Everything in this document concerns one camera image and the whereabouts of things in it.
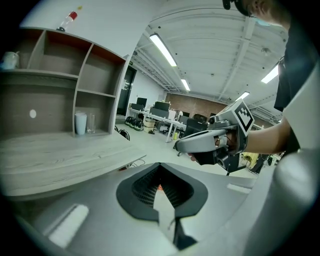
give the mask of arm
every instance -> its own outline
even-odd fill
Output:
[[[273,127],[253,130],[248,134],[245,151],[260,154],[276,154],[286,150],[290,125],[285,117]]]

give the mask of red object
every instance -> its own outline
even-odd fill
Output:
[[[78,16],[78,14],[75,11],[70,12],[70,14],[68,15],[71,19],[75,20],[76,17]]]

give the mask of bottle with red cap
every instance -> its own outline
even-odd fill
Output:
[[[82,9],[82,6],[79,6],[77,8],[78,11],[80,11]],[[61,25],[56,29],[56,30],[59,30],[59,31],[63,31],[65,32],[68,25],[73,22],[76,18],[78,17],[78,13],[76,11],[72,11],[68,14],[67,17],[64,18],[63,22],[61,23]]]

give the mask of white oval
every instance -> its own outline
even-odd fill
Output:
[[[37,112],[34,109],[31,109],[30,112],[29,112],[29,115],[30,115],[31,118],[36,118]]]

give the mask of ceiling light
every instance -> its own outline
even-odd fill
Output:
[[[160,50],[160,52],[163,54],[163,56],[166,58],[166,60],[170,63],[172,67],[176,67],[177,64],[172,58],[170,52],[168,51],[167,47],[165,44],[162,42],[158,34],[152,34],[150,35],[151,41],[155,44],[156,47]]]
[[[272,79],[274,79],[278,75],[278,65],[276,65],[269,74],[265,76],[264,79],[261,80],[261,82],[264,82],[265,84],[269,83]]]
[[[183,83],[185,89],[186,89],[187,91],[190,91],[190,88],[189,88],[189,86],[188,86],[188,84],[187,84],[187,81],[186,81],[185,79],[181,79],[181,82]]]
[[[249,94],[250,94],[250,92],[245,91],[245,92],[242,93],[242,95],[241,95],[239,98],[237,98],[235,101],[238,101],[238,100],[240,100],[240,99],[244,99],[244,98],[247,97]]]

